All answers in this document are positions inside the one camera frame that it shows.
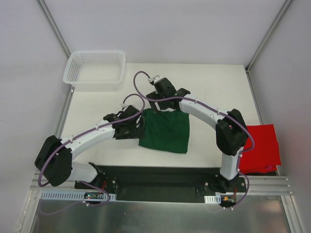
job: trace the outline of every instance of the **white table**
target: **white table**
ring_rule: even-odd
[[[70,104],[63,136],[75,134],[97,123],[103,116],[117,113],[128,94],[135,93],[133,76],[146,71],[151,77],[167,77],[176,89],[189,90],[198,99],[220,109],[241,111],[247,125],[259,125],[258,115],[244,67],[240,65],[126,64],[123,87],[117,92],[75,92]],[[149,94],[154,88],[146,76],[137,78],[139,90]],[[128,104],[142,106],[138,97]],[[138,146],[138,139],[109,140],[85,151],[76,162],[107,166],[179,166],[220,167],[221,152],[216,146],[215,131],[190,116],[190,139],[187,154],[149,150]]]

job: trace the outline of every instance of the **fabric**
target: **fabric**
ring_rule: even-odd
[[[145,137],[139,140],[141,147],[185,154],[190,134],[189,114],[181,111],[158,112],[145,109]]]
[[[274,126],[247,126],[247,129],[254,138],[255,148],[243,153],[240,171],[246,174],[276,171],[276,166],[281,165],[281,160]],[[252,142],[248,138],[244,148],[250,148],[251,145]]]

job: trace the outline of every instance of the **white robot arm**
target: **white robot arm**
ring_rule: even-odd
[[[155,112],[159,111],[159,109],[177,109],[197,117],[216,131],[217,146],[222,151],[222,165],[218,180],[215,183],[209,184],[209,187],[215,191],[225,193],[238,179],[239,154],[243,150],[248,138],[241,127],[235,123],[238,122],[246,129],[241,113],[236,109],[232,111],[217,109],[218,112],[216,113],[202,104],[198,104],[196,96],[188,90],[180,88],[176,91],[167,78],[162,78],[155,83],[151,81],[150,83],[155,87],[155,91],[148,94],[146,99],[149,100],[150,106]],[[173,98],[171,100],[161,101],[170,97]],[[139,116],[122,123],[102,127],[106,123],[125,119],[138,112],[139,110],[134,106],[129,105],[124,111],[106,115],[103,120],[83,133],[61,139],[50,136],[46,139],[35,161],[36,167],[41,171],[52,152],[59,146],[64,145],[48,163],[47,167],[43,169],[43,174],[49,183],[52,186],[58,186],[66,180],[71,180],[84,181],[93,186],[102,187],[104,173],[95,164],[80,164],[72,160],[83,151],[112,138],[139,138],[141,133],[143,133],[142,117],[139,120],[140,125],[138,126],[137,124]],[[219,113],[227,113],[235,122]]]

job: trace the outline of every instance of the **plastic basket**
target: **plastic basket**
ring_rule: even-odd
[[[75,91],[116,91],[124,67],[123,51],[76,51],[68,59],[63,81]]]

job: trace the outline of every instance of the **cable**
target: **cable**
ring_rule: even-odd
[[[235,124],[237,124],[237,125],[247,134],[247,136],[248,136],[248,137],[251,139],[251,141],[252,141],[252,147],[251,147],[251,148],[248,148],[248,149],[245,149],[245,150],[242,150],[242,151],[240,152],[240,154],[242,154],[242,153],[244,153],[244,152],[247,152],[247,151],[250,151],[250,150],[252,150],[252,149],[255,147],[255,141],[254,141],[252,135],[251,135],[251,134],[249,133],[249,131],[248,131],[246,128],[244,128],[244,126],[241,125],[236,119],[234,119],[233,117],[229,116],[228,114],[219,112],[218,110],[216,110],[216,109],[214,109],[214,108],[208,106],[207,104],[205,104],[205,103],[203,103],[203,102],[201,102],[201,101],[199,101],[199,100],[194,100],[194,99],[191,99],[191,98],[179,97],[179,96],[178,96],[178,97],[177,97],[177,96],[176,96],[176,97],[168,97],[168,98],[164,98],[164,99],[160,99],[160,100],[153,100],[153,99],[150,99],[150,98],[144,96],[144,95],[138,90],[138,88],[137,88],[137,86],[136,86],[136,77],[137,77],[140,73],[145,74],[145,75],[148,77],[148,79],[150,79],[150,76],[149,76],[149,74],[147,74],[145,71],[139,71],[139,72],[137,72],[137,73],[135,74],[135,76],[134,76],[134,78],[133,78],[133,84],[134,84],[135,90],[136,90],[137,93],[138,93],[141,97],[143,97],[145,100],[148,100],[148,101],[151,101],[151,102],[159,102],[159,101],[167,101],[167,100],[178,100],[178,99],[182,99],[182,100],[188,100],[188,101],[196,102],[196,103],[198,103],[198,104],[200,104],[200,105],[206,107],[207,109],[209,109],[209,110],[211,110],[211,111],[213,111],[213,112],[215,112],[215,113],[217,113],[217,114],[219,114],[219,115],[221,115],[221,116],[224,116],[224,117],[226,117],[226,118],[232,120]]]
[[[249,178],[245,175],[245,174],[243,174],[243,173],[241,173],[241,172],[238,172],[241,176],[244,176],[245,178],[246,178],[246,180],[247,180],[247,188],[246,188],[246,192],[244,193],[244,195],[243,195],[243,197],[234,205],[234,206],[236,206],[237,204],[239,204],[245,197],[246,197],[246,195],[248,194],[248,191],[249,191]]]
[[[147,74],[145,71],[139,71],[139,72],[137,72],[137,73],[134,75],[133,84],[134,84],[134,88],[135,88],[135,90],[137,91],[137,93],[138,93],[141,97],[143,97],[145,100],[148,100],[148,101],[151,101],[151,102],[159,102],[159,101],[167,101],[167,100],[177,100],[177,99],[192,101],[192,102],[198,103],[198,104],[200,104],[200,105],[206,107],[207,109],[209,109],[209,110],[211,110],[211,111],[213,111],[213,112],[215,112],[215,113],[217,113],[217,114],[219,114],[219,115],[221,115],[221,116],[224,116],[224,117],[226,117],[226,118],[232,120],[235,124],[237,124],[237,125],[247,134],[247,136],[248,136],[248,137],[250,138],[250,140],[252,141],[252,146],[251,146],[250,148],[248,148],[248,149],[244,149],[244,150],[242,150],[242,151],[239,152],[239,154],[238,154],[238,162],[237,162],[237,172],[238,172],[240,175],[244,176],[244,177],[247,179],[247,189],[246,189],[246,192],[245,192],[245,194],[243,195],[243,197],[242,197],[235,205],[237,205],[238,203],[240,203],[240,202],[246,197],[246,195],[247,195],[247,193],[248,193],[248,190],[249,190],[249,179],[248,179],[248,177],[247,177],[246,175],[244,175],[243,173],[241,173],[241,172],[240,172],[240,169],[239,169],[240,157],[242,156],[242,153],[247,152],[247,151],[250,151],[250,150],[252,150],[252,149],[255,147],[255,141],[254,141],[252,135],[249,133],[249,131],[248,131],[243,125],[241,125],[236,119],[234,119],[233,117],[229,116],[228,114],[219,112],[218,110],[216,110],[216,109],[214,109],[214,108],[208,106],[207,104],[205,104],[205,103],[203,103],[203,102],[201,102],[201,101],[194,100],[194,99],[187,98],[187,97],[169,97],[169,98],[164,98],[164,99],[160,99],[160,100],[153,100],[153,99],[150,99],[150,98],[144,96],[144,95],[138,90],[137,85],[136,85],[136,77],[137,77],[139,74],[141,74],[141,73],[145,74],[145,75],[148,77],[148,80],[151,79],[150,76],[149,76],[149,74]]]
[[[126,121],[126,120],[130,120],[130,119],[132,119],[132,118],[134,118],[134,117],[139,116],[139,115],[142,113],[142,110],[144,110],[144,108],[145,108],[145,101],[144,101],[144,99],[143,99],[140,95],[138,95],[138,94],[131,94],[131,95],[128,95],[127,97],[125,97],[125,99],[123,100],[123,103],[125,103],[125,101],[126,101],[129,97],[131,97],[131,96],[138,96],[138,97],[141,99],[141,101],[142,101],[142,108],[141,108],[141,110],[140,110],[138,113],[134,114],[133,116],[127,117],[127,118],[125,118],[125,119],[122,119],[122,120],[117,120],[117,121],[114,121],[114,122],[109,122],[109,123],[100,125],[98,128],[103,128],[103,127],[105,127],[105,126],[113,125],[113,124],[116,124],[116,123],[120,123],[120,122],[123,122],[123,121]],[[87,134],[87,133],[90,133],[90,132],[92,132],[92,131],[94,131],[94,130],[96,130],[96,128],[93,128],[93,129],[87,130],[87,131],[85,131],[85,132],[83,132],[83,133],[80,133],[80,134],[78,134],[77,136],[75,136],[72,140],[74,141],[74,140],[76,140],[77,138],[82,137],[83,135],[85,135],[85,134]],[[46,182],[46,183],[44,183],[44,184],[41,183],[41,179],[42,179],[44,170],[46,169],[48,163],[50,162],[50,160],[52,159],[52,157],[53,157],[54,155],[57,154],[57,152],[58,152],[60,149],[62,149],[64,146],[68,145],[70,142],[71,142],[71,141],[68,140],[68,141],[65,142],[64,144],[60,145],[60,146],[59,146],[55,151],[53,151],[53,153],[48,157],[48,159],[46,160],[45,164],[43,165],[43,167],[42,167],[42,169],[41,169],[41,172],[40,172],[40,175],[39,175],[39,178],[38,178],[38,185],[39,185],[40,187],[44,187],[44,186],[46,186],[46,185],[49,184],[49,182]],[[108,196],[108,199],[107,199],[106,201],[101,201],[99,204],[88,203],[88,204],[86,204],[87,206],[102,206],[102,205],[107,204],[107,203],[110,201],[111,196],[110,196],[104,189],[95,187],[95,186],[93,186],[93,185],[91,185],[91,184],[89,184],[89,183],[87,183],[87,182],[84,182],[84,181],[80,181],[80,182],[83,183],[83,184],[85,184],[85,185],[87,185],[87,186],[89,186],[89,187],[91,187],[91,188],[93,188],[93,189],[97,189],[97,190],[101,191],[102,193],[105,193],[105,194]],[[72,206],[74,206],[74,205],[76,205],[76,204],[78,204],[78,203],[85,203],[85,201],[76,201],[76,202],[74,202],[74,203],[72,203],[72,204],[70,204],[70,205],[64,207],[63,209],[60,209],[60,210],[55,211],[55,212],[52,212],[52,213],[44,213],[44,212],[41,210],[41,208],[40,208],[41,205],[39,205],[39,206],[38,206],[38,211],[39,211],[39,213],[41,213],[42,215],[51,216],[51,215],[55,215],[55,214],[57,214],[57,213],[60,213],[60,212],[66,210],[66,209],[68,209],[68,208],[70,208],[70,207],[72,207]]]

